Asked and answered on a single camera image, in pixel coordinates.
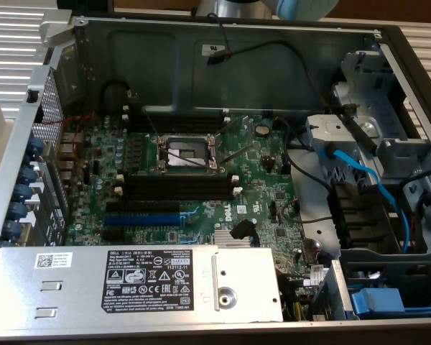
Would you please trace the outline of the silver case corner bracket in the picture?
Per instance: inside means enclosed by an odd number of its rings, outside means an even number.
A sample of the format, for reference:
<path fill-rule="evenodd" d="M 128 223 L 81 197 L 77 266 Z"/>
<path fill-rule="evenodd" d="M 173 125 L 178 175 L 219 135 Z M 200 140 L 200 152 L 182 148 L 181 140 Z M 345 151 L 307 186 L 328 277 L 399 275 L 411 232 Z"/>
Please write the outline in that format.
<path fill-rule="evenodd" d="M 39 27 L 44 47 L 55 47 L 73 37 L 74 21 L 69 9 L 48 9 Z"/>

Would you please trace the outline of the long black expansion slot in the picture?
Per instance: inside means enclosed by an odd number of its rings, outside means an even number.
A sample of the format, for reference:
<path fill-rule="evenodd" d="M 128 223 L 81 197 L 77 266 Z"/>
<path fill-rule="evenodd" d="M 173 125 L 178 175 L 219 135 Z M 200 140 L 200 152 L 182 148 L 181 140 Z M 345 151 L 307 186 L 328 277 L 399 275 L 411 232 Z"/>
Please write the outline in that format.
<path fill-rule="evenodd" d="M 175 201 L 114 201 L 108 202 L 106 213 L 179 213 L 180 204 Z"/>

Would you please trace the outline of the white case wall label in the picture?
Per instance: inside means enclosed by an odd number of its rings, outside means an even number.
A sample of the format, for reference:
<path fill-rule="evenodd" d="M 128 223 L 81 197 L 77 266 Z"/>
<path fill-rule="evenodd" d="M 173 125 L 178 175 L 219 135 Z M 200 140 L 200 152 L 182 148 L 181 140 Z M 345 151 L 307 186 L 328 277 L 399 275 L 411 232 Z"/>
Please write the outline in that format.
<path fill-rule="evenodd" d="M 203 44 L 201 49 L 201 55 L 203 57 L 210 57 L 211 55 L 224 51 L 225 50 L 224 45 L 213 45 L 213 44 Z"/>

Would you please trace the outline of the thin locking lever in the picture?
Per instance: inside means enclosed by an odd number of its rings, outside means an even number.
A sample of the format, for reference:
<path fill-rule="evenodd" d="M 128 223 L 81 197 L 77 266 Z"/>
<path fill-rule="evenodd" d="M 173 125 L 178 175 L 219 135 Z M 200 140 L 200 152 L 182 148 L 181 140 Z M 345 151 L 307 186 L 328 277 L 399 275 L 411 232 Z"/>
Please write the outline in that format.
<path fill-rule="evenodd" d="M 227 163 L 227 162 L 229 162 L 229 161 L 231 161 L 231 160 L 233 160 L 233 159 L 237 158 L 238 156 L 240 156 L 240 155 L 242 155 L 243 153 L 245 153 L 245 151 L 247 151 L 248 149 L 250 149 L 253 145 L 254 145 L 254 144 L 253 144 L 253 143 L 251 143 L 251 144 L 248 144 L 248 145 L 246 145 L 246 146 L 242 147 L 241 149 L 239 149 L 239 150 L 235 151 L 233 154 L 231 154 L 231 155 L 229 155 L 229 156 L 227 156 L 227 157 L 223 158 L 223 159 L 220 161 L 220 164 L 221 164 L 221 165 L 222 165 L 222 164 L 225 164 L 225 163 Z"/>

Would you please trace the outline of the black RAM slot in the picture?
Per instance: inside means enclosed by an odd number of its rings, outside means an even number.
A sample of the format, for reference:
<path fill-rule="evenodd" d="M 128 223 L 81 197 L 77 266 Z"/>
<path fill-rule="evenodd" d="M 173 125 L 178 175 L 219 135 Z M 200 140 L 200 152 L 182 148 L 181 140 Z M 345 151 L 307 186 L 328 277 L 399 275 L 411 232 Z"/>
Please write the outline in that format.
<path fill-rule="evenodd" d="M 127 130 L 131 133 L 214 134 L 223 127 L 221 115 L 178 116 L 171 114 L 142 114 L 132 117 Z"/>
<path fill-rule="evenodd" d="M 153 124 L 164 122 L 196 123 L 219 126 L 226 115 L 220 109 L 178 108 L 174 106 L 140 106 L 128 113 L 130 124 L 145 123 L 150 118 Z"/>
<path fill-rule="evenodd" d="M 232 201 L 229 186 L 121 186 L 125 201 Z"/>
<path fill-rule="evenodd" d="M 230 175 L 125 175 L 116 181 L 125 188 L 230 188 Z"/>

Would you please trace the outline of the black plug on motherboard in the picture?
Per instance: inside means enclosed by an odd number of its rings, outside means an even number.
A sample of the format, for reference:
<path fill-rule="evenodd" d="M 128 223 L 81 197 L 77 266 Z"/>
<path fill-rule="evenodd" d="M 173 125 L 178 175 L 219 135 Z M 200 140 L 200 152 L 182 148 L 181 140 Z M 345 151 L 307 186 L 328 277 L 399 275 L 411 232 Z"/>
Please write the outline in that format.
<path fill-rule="evenodd" d="M 236 224 L 230 231 L 229 234 L 233 239 L 244 239 L 245 237 L 255 237 L 256 229 L 255 225 L 248 219 L 244 219 L 240 223 Z"/>

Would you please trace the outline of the short black expansion slot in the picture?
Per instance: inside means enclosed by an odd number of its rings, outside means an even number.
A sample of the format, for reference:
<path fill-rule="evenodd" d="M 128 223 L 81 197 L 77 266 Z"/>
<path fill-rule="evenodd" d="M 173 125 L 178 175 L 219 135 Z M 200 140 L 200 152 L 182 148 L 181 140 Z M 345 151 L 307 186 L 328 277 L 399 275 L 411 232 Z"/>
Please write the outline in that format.
<path fill-rule="evenodd" d="M 101 232 L 101 239 L 104 242 L 123 243 L 126 240 L 126 230 L 124 227 L 104 228 Z"/>

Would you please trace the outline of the white barcode sticker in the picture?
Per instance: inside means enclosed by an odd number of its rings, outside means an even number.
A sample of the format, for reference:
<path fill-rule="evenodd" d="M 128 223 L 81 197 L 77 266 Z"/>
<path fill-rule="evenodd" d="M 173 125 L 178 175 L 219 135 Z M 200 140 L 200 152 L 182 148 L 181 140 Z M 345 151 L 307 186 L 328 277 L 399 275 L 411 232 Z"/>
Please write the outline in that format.
<path fill-rule="evenodd" d="M 72 260 L 72 252 L 39 253 L 36 256 L 34 268 L 69 268 Z"/>

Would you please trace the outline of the silver power supply unit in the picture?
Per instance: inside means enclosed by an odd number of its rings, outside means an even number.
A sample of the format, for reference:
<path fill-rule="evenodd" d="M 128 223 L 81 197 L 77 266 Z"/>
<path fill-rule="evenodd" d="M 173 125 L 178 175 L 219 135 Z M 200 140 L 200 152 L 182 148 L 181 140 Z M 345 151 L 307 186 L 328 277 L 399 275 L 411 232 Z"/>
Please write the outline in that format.
<path fill-rule="evenodd" d="M 101 307 L 110 250 L 190 249 L 192 311 L 107 313 Z M 39 253 L 72 252 L 69 268 L 35 269 Z M 0 329 L 268 323 L 282 321 L 270 249 L 214 245 L 0 249 Z"/>

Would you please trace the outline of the black power supply label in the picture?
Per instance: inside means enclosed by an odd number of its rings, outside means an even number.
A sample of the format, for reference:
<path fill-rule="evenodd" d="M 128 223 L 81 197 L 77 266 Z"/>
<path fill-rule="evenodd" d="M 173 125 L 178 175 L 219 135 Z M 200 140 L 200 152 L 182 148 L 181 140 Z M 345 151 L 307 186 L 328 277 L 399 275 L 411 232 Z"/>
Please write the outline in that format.
<path fill-rule="evenodd" d="M 107 313 L 193 310 L 192 251 L 108 251 L 101 307 Z"/>

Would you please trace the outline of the open grey PC case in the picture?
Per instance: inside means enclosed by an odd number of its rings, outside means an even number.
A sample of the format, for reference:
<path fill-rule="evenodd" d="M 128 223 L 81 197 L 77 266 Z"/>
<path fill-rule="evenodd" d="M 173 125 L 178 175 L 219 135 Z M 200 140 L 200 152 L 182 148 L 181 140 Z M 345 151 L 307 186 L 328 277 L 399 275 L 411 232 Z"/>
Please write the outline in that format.
<path fill-rule="evenodd" d="M 287 23 L 156 15 L 73 16 L 73 37 L 45 48 L 21 84 L 19 112 L 0 101 L 0 249 L 177 245 L 68 246 L 70 197 L 58 167 L 66 132 L 84 132 L 109 118 L 129 122 L 140 106 L 220 109 L 227 117 L 260 116 L 280 127 L 300 203 L 310 291 L 298 294 L 275 268 L 282 321 L 110 328 L 0 329 L 0 342 L 57 345 L 150 341 L 169 345 L 426 345 L 431 318 L 362 320 L 351 295 L 396 288 L 405 307 L 431 307 L 431 253 L 379 254 L 341 249 L 328 207 L 332 191 L 308 137 L 307 120 L 337 109 L 334 83 L 348 53 L 379 52 L 404 93 L 407 128 L 431 142 L 431 79 L 402 31 L 393 26 Z M 203 44 L 224 51 L 203 57 Z M 30 137 L 45 150 L 26 153 Z M 1 230 L 22 165 L 38 173 L 19 239 Z"/>

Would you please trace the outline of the silver finned chipset heatsink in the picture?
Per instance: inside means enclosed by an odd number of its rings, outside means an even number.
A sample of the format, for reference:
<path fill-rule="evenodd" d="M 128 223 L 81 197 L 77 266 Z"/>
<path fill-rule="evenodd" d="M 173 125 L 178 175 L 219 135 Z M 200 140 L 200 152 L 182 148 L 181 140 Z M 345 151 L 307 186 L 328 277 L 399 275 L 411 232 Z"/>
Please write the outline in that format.
<path fill-rule="evenodd" d="M 213 234 L 213 243 L 219 248 L 254 248 L 259 247 L 259 241 L 254 236 L 232 234 L 228 230 L 215 230 Z"/>

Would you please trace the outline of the blue expansion slot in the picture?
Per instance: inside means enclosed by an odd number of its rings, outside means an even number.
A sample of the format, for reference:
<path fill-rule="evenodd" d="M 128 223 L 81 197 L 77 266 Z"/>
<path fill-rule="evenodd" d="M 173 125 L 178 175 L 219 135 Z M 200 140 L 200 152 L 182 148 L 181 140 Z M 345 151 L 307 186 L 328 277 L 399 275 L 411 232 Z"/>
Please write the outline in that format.
<path fill-rule="evenodd" d="M 180 226 L 178 213 L 105 216 L 104 226 Z"/>

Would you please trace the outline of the CPU socket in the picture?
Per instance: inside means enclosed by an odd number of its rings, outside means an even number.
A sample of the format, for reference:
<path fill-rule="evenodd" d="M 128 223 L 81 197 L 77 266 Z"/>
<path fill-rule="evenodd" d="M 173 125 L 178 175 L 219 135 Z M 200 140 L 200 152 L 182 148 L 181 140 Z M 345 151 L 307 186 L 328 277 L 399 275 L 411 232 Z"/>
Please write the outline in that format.
<path fill-rule="evenodd" d="M 222 175 L 218 140 L 213 134 L 163 134 L 154 139 L 156 171 L 163 175 Z"/>

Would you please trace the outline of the silver metal disk bay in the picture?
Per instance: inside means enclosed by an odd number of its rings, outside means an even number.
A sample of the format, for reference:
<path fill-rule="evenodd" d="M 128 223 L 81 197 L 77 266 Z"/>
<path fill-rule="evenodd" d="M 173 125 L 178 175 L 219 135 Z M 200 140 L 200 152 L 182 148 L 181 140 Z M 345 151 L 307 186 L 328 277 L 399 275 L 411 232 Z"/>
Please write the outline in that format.
<path fill-rule="evenodd" d="M 334 83 L 337 109 L 307 120 L 327 183 L 376 187 L 399 254 L 431 253 L 431 142 L 408 130 L 404 93 L 379 52 L 348 53 Z"/>

